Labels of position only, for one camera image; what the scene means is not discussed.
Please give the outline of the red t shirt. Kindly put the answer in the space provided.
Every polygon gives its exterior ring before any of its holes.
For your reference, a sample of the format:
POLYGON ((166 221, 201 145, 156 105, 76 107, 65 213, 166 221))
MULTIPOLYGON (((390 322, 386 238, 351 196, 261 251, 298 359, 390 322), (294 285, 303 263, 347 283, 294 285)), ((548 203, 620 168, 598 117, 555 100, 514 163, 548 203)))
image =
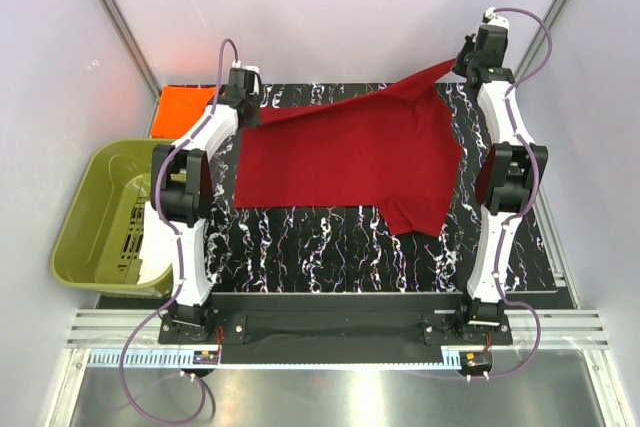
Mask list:
POLYGON ((438 236, 462 156, 435 89, 452 66, 337 103, 262 108, 241 138, 236 208, 373 206, 393 235, 438 236))

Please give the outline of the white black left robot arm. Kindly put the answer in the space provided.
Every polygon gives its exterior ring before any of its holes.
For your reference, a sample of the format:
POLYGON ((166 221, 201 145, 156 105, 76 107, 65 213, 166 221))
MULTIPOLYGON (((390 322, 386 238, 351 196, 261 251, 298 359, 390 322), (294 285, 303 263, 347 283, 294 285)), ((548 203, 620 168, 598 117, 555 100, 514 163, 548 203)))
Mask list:
POLYGON ((163 327, 196 343, 216 334, 204 254, 204 227, 213 205, 210 160, 237 130, 259 124, 262 91, 259 69, 234 61, 226 86, 216 88, 193 127, 152 151, 147 224, 165 235, 173 280, 163 327))

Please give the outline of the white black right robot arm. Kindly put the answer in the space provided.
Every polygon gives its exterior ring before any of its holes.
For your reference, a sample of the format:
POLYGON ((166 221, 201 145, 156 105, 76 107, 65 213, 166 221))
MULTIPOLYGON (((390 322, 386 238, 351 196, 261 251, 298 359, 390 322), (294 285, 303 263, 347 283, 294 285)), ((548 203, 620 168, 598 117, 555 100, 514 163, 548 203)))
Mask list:
POLYGON ((548 161, 548 149, 536 144, 524 126, 515 78, 503 65, 508 34, 505 18, 485 19, 475 35, 465 38, 453 67, 476 95, 492 141, 475 184, 481 209, 476 260, 453 321, 457 337, 470 344, 508 331, 504 281, 512 244, 548 161))

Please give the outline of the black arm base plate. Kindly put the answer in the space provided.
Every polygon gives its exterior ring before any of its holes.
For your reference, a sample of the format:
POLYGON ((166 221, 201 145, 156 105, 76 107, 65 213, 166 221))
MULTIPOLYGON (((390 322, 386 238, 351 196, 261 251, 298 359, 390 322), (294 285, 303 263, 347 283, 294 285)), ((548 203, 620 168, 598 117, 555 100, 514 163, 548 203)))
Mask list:
POLYGON ((473 312, 460 293, 216 294, 199 310, 172 307, 159 342, 220 347, 225 366, 420 366, 463 350, 509 346, 501 307, 473 312))

